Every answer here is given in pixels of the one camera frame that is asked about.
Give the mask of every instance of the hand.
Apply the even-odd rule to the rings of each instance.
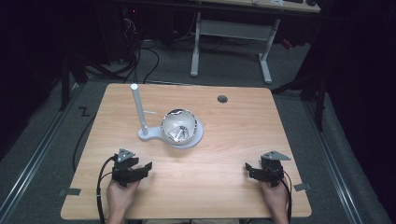
[[[134,200],[134,194],[139,184],[140,180],[125,188],[114,180],[110,181],[107,187],[107,201],[110,209],[107,224],[124,222],[126,211]]]
[[[270,209],[271,216],[275,224],[286,224],[288,221],[288,214],[286,211],[286,206],[288,204],[288,191],[281,182],[273,188],[269,182],[259,181],[262,187],[262,192],[264,194],[264,201]]]

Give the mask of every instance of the floor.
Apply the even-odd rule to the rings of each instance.
[[[136,69],[137,82],[147,78],[154,84],[241,86],[274,89],[294,79],[309,45],[285,49],[273,45],[268,64],[273,83],[263,82],[257,53],[261,42],[230,39],[227,43],[202,43],[200,72],[190,77],[191,41],[170,48],[146,41]],[[117,70],[123,64],[112,64]],[[97,223],[70,221],[60,217],[64,196],[74,174],[74,163],[83,150],[91,121],[109,83],[121,82],[89,75],[86,85],[71,78],[71,102],[60,112],[61,85],[29,120],[21,137],[0,162],[0,223]],[[131,83],[132,77],[126,80]],[[286,135],[290,141],[313,213],[291,223],[390,223],[370,183],[345,139],[341,125],[326,97],[323,132],[313,122],[315,101],[302,102],[299,91],[274,95]],[[267,223],[267,219],[254,223]]]

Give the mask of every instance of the wooden tabletop surface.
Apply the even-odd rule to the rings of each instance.
[[[159,126],[175,109],[190,110],[204,126],[201,142],[174,149],[160,140],[142,142],[140,123],[129,84],[110,84],[62,209],[65,219],[98,219],[95,189],[104,162],[124,147],[140,158],[138,167],[153,162],[129,210],[128,218],[269,217],[257,180],[248,178],[245,162],[260,168],[260,155],[276,150],[291,157],[282,161],[292,184],[301,184],[288,139],[271,92],[265,88],[139,85],[149,127]],[[225,95],[227,103],[218,96]],[[104,174],[111,171],[111,162]],[[101,183],[107,216],[106,187]],[[294,217],[308,217],[305,192],[292,191]]]

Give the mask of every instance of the circular hole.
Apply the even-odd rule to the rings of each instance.
[[[220,96],[218,96],[218,101],[220,102],[220,103],[227,103],[227,101],[228,101],[228,98],[227,98],[227,96],[225,96],[225,95],[220,95]]]

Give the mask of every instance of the forearm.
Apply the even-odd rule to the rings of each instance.
[[[289,224],[288,215],[286,211],[271,211],[271,216],[274,224]]]
[[[125,222],[125,215],[122,212],[110,212],[106,224],[123,224]]]

